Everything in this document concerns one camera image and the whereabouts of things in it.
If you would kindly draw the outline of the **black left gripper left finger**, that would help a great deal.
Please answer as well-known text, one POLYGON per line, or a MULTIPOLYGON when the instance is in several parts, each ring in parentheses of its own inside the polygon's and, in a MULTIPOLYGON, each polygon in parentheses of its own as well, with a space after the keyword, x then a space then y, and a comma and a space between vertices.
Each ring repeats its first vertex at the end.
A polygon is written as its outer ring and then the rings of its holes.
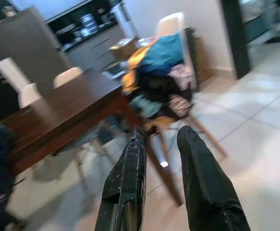
POLYGON ((103 187, 97 231, 140 231, 146 200, 147 134, 135 126, 103 187))

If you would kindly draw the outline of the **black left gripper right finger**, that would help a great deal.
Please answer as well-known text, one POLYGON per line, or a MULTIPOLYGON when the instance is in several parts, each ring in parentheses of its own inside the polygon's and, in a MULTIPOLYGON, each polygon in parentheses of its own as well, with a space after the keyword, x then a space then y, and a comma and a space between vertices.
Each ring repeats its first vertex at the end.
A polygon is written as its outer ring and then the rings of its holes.
POLYGON ((178 131, 182 179, 191 231, 250 230, 231 180, 190 126, 178 131))

